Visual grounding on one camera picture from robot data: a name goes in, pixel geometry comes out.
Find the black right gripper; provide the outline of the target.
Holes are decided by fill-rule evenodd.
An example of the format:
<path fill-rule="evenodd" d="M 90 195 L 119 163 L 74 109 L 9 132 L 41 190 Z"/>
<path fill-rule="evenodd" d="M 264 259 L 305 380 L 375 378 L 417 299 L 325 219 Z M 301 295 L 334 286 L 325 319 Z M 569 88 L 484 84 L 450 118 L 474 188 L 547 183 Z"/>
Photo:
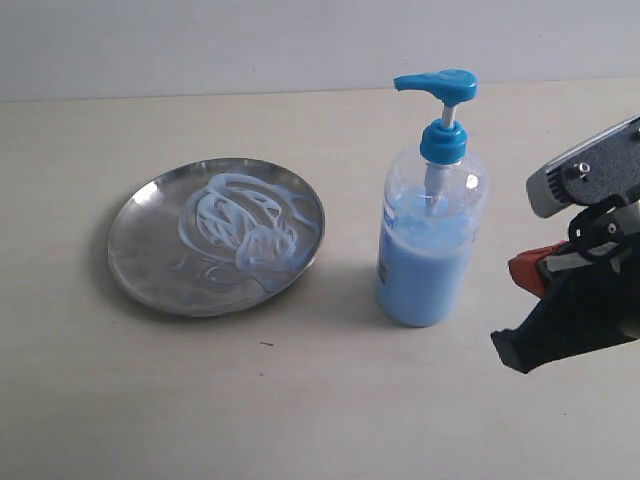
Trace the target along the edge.
<path fill-rule="evenodd" d="M 522 374 L 547 363 L 639 340 L 639 203 L 609 199 L 578 214 L 565 242 L 507 262 L 513 282 L 544 295 L 558 266 L 561 288 L 515 329 L 490 334 L 501 362 Z M 552 256 L 562 253 L 558 259 Z"/>

